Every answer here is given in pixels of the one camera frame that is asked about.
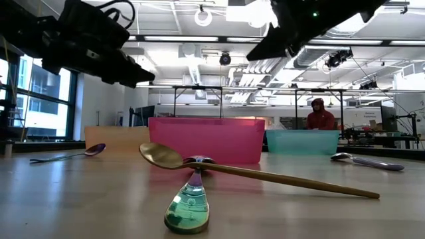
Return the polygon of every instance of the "camera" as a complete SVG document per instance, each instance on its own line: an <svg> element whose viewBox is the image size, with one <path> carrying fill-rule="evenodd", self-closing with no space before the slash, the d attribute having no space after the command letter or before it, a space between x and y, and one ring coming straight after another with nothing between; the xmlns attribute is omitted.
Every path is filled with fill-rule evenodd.
<svg viewBox="0 0 425 239"><path fill-rule="evenodd" d="M228 66L232 62L232 58L228 54L228 52L223 52L220 57L220 65Z"/></svg>

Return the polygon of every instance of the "wall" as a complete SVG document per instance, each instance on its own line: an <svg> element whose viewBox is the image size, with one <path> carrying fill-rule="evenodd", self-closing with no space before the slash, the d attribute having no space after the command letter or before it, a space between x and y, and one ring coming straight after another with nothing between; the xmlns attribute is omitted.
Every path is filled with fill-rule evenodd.
<svg viewBox="0 0 425 239"><path fill-rule="evenodd" d="M84 128L98 124L115 125L118 112L123 111L125 87L104 83L99 77L79 74L76 94L74 139L84 140Z"/></svg>

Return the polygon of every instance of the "wooden table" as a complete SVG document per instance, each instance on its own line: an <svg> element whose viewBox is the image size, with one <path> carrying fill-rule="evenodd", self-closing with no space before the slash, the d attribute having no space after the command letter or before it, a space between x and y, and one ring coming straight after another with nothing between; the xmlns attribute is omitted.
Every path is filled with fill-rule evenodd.
<svg viewBox="0 0 425 239"><path fill-rule="evenodd" d="M107 155L30 166L29 153L0 159L0 238L183 238L163 223L165 209L191 170L152 168L139 155ZM381 193L364 199L222 173L203 181L211 208L209 230L190 238L423 238L425 164L402 173L332 163L328 157L263 154L273 173Z"/></svg>

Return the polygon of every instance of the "ceiling light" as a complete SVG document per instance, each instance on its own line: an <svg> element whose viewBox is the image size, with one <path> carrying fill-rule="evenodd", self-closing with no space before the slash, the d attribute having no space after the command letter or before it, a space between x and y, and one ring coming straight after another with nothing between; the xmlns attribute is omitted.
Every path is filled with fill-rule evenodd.
<svg viewBox="0 0 425 239"><path fill-rule="evenodd" d="M228 42L253 42L259 43L263 38L260 37L228 37Z"/></svg>
<svg viewBox="0 0 425 239"><path fill-rule="evenodd" d="M260 90L261 87L223 87L223 90Z"/></svg>
<svg viewBox="0 0 425 239"><path fill-rule="evenodd" d="M304 46L305 49L312 50L350 50L349 46Z"/></svg>
<svg viewBox="0 0 425 239"><path fill-rule="evenodd" d="M145 36L146 41L218 42L218 37Z"/></svg>
<svg viewBox="0 0 425 239"><path fill-rule="evenodd" d="M313 39L310 44L340 44L340 45L380 45L381 40L342 40L342 39Z"/></svg>
<svg viewBox="0 0 425 239"><path fill-rule="evenodd" d="M149 88L149 89L154 89L154 88L168 88L171 89L173 88L172 86L136 86L136 88Z"/></svg>
<svg viewBox="0 0 425 239"><path fill-rule="evenodd" d="M182 104L182 103L176 103L176 104L174 104L174 103L158 103L157 105L158 106L174 106L174 105L176 105L176 106L186 106L186 104Z"/></svg>
<svg viewBox="0 0 425 239"><path fill-rule="evenodd" d="M425 46L425 40L394 40L390 45Z"/></svg>

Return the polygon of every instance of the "purple spoon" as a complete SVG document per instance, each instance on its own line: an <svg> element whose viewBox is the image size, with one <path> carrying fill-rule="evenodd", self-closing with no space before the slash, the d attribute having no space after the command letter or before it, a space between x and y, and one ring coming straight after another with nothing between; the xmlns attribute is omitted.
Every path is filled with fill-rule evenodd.
<svg viewBox="0 0 425 239"><path fill-rule="evenodd" d="M399 165L396 163L385 163L385 162L373 160L373 159L354 157L349 153L336 153L331 157L331 159L334 161L339 161L342 159L351 159L353 160L354 163L358 163L358 164L366 165L370 167L376 167L378 169L390 170L390 171L401 171L404 169L403 165Z"/></svg>
<svg viewBox="0 0 425 239"><path fill-rule="evenodd" d="M106 144L99 143L95 146L91 146L90 148L85 150L84 153L79 153L79 154L75 154L75 155L65 155L65 156L55 157L55 158L51 158L51 159L30 159L29 161L30 161L30 163L48 163L48 162L65 160L67 158L71 158L71 157L79 156L79 155L85 155L85 156L92 157L92 156L95 156L95 155L98 155L99 153L101 153L105 148L106 148Z"/></svg>

